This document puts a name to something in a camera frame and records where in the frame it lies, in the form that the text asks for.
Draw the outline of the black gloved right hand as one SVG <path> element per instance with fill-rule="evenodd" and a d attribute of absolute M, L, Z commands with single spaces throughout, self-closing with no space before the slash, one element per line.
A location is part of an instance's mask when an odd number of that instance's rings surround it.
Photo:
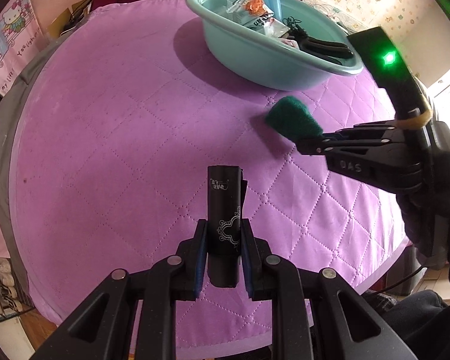
<path fill-rule="evenodd" d="M 433 158 L 433 178 L 420 191 L 398 195 L 406 235 L 424 258 L 446 253 L 450 264 L 450 151 Z"/>

